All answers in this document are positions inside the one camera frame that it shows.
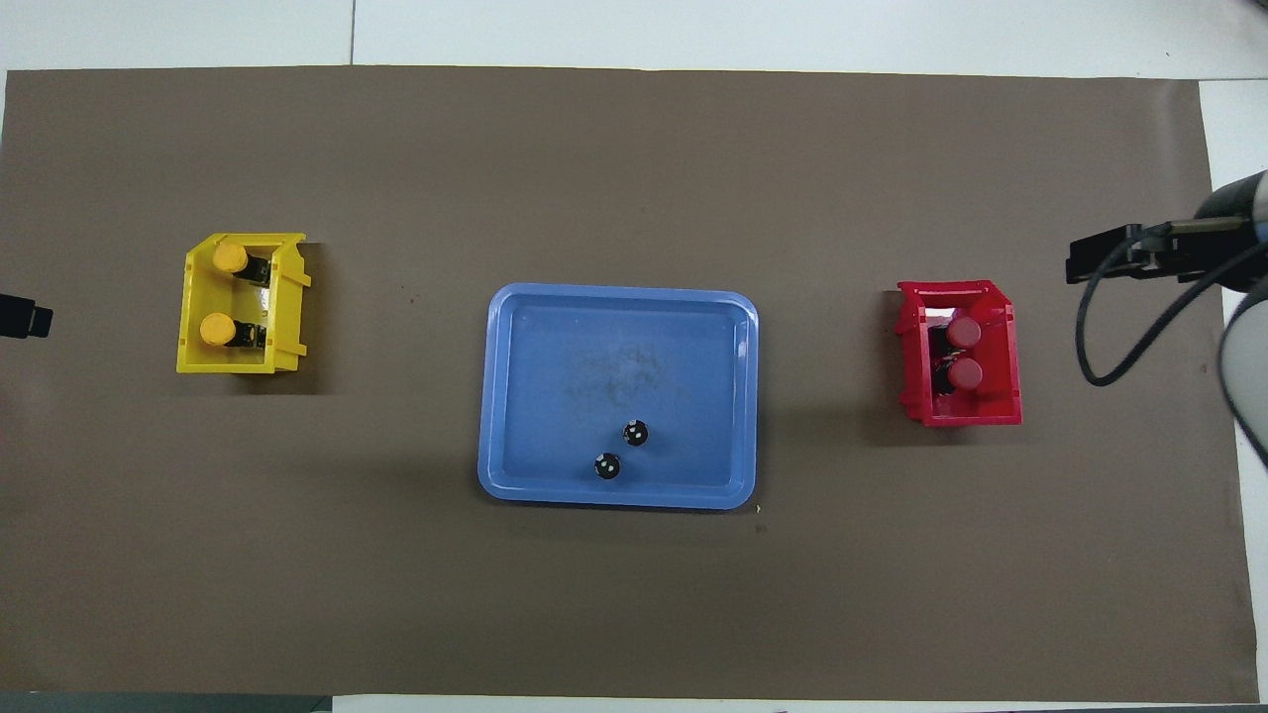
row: black ball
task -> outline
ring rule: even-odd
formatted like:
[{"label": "black ball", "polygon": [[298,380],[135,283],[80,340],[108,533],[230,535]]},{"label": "black ball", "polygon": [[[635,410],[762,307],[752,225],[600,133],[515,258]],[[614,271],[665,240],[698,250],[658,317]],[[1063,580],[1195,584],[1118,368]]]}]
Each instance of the black ball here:
[{"label": "black ball", "polygon": [[647,424],[639,420],[630,421],[625,424],[625,429],[621,430],[621,436],[625,439],[625,443],[630,445],[643,445],[647,443],[648,436]]},{"label": "black ball", "polygon": [[621,459],[615,453],[602,453],[595,458],[595,474],[610,481],[621,473]]}]

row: yellow cap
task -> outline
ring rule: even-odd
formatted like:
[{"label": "yellow cap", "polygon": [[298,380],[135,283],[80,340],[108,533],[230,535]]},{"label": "yellow cap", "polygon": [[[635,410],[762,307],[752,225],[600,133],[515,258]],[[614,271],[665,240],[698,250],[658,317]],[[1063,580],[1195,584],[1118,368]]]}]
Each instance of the yellow cap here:
[{"label": "yellow cap", "polygon": [[212,312],[198,325],[198,334],[212,346],[224,346],[237,334],[237,325],[224,312]]},{"label": "yellow cap", "polygon": [[212,254],[212,264],[226,273],[237,273],[246,268],[246,247],[236,242],[222,242]]}]

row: white table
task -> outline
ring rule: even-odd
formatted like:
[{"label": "white table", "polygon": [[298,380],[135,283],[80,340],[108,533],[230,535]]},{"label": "white table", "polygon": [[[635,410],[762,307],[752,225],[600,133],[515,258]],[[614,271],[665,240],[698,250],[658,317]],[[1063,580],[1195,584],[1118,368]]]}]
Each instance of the white table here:
[{"label": "white table", "polygon": [[[1268,117],[1268,10],[1250,0],[0,0],[0,88],[5,70],[346,63],[1197,79],[1213,186],[1268,167],[1268,142],[1255,133]],[[1225,294],[1226,311],[1235,299]],[[1268,353],[1268,334],[1262,339]],[[1238,459],[1262,642],[1268,641],[1268,472],[1240,435]],[[1263,699],[1264,647],[1258,669]],[[1107,705],[483,697],[335,702],[341,713]]]}]

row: black connector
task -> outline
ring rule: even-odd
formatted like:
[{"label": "black connector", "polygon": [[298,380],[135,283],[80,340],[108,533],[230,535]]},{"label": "black connector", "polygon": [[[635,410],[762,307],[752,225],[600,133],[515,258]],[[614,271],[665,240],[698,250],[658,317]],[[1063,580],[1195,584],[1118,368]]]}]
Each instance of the black connector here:
[{"label": "black connector", "polygon": [[[1193,282],[1255,242],[1254,223],[1239,216],[1168,221],[1148,228],[1132,223],[1071,242],[1065,282],[1087,282],[1115,251],[1117,258],[1104,266],[1102,277],[1174,277],[1182,283]],[[1263,261],[1258,260],[1230,273],[1220,284],[1245,292],[1264,271]]]},{"label": "black connector", "polygon": [[0,294],[0,336],[46,337],[53,324],[53,311],[36,307],[34,299]]}]

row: black cable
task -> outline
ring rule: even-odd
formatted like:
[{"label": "black cable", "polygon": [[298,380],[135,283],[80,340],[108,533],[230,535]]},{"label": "black cable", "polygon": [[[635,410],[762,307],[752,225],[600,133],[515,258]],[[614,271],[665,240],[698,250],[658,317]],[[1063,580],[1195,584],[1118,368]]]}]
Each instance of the black cable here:
[{"label": "black cable", "polygon": [[[1167,223],[1163,223],[1163,226],[1155,226],[1155,228],[1149,228],[1145,233],[1164,226],[1167,226]],[[1183,294],[1177,297],[1175,301],[1172,302],[1156,320],[1154,320],[1153,325],[1149,325],[1145,334],[1139,341],[1136,341],[1136,345],[1127,351],[1127,355],[1122,358],[1122,362],[1118,362],[1117,367],[1111,369],[1108,374],[1098,377],[1092,372],[1092,365],[1088,364],[1088,346],[1084,341],[1083,334],[1088,318],[1088,306],[1092,303],[1092,294],[1097,289],[1097,283],[1099,283],[1101,278],[1103,278],[1110,270],[1110,265],[1115,264],[1115,261],[1117,261],[1134,244],[1140,240],[1141,236],[1130,236],[1115,246],[1115,249],[1111,250],[1103,260],[1101,260],[1101,264],[1097,265],[1097,269],[1092,273],[1092,277],[1088,279],[1088,287],[1083,291],[1083,299],[1079,301],[1079,313],[1074,318],[1074,350],[1079,358],[1079,370],[1083,372],[1083,378],[1088,379],[1088,383],[1092,386],[1110,386],[1122,378],[1122,376],[1136,364],[1141,354],[1144,354],[1145,350],[1154,344],[1158,335],[1163,334],[1163,330],[1172,324],[1172,320],[1174,320],[1182,310],[1188,307],[1189,303],[1197,299],[1197,297],[1202,294],[1206,288],[1219,282],[1219,279],[1222,278],[1229,270],[1257,255],[1268,252],[1268,242],[1257,242],[1254,246],[1243,250],[1220,266],[1202,275],[1202,279],[1194,282],[1188,289],[1184,291]]]},{"label": "black cable", "polygon": [[1232,316],[1229,317],[1227,326],[1224,327],[1224,335],[1220,336],[1220,351],[1216,356],[1216,368],[1220,374],[1220,391],[1224,393],[1224,402],[1227,403],[1229,411],[1232,412],[1232,419],[1238,421],[1241,426],[1241,433],[1246,435],[1246,440],[1250,442],[1250,447],[1254,449],[1255,455],[1259,457],[1259,462],[1268,466],[1268,450],[1264,449],[1263,442],[1259,439],[1259,434],[1250,428],[1250,424],[1241,416],[1238,411],[1238,405],[1232,401],[1232,395],[1229,393],[1229,386],[1224,382],[1224,345],[1229,340],[1229,332],[1232,331],[1232,325],[1238,322],[1241,315],[1246,313],[1248,310],[1259,304],[1260,302],[1268,299],[1268,278],[1260,279],[1250,292],[1238,303],[1238,308],[1232,311]]}]

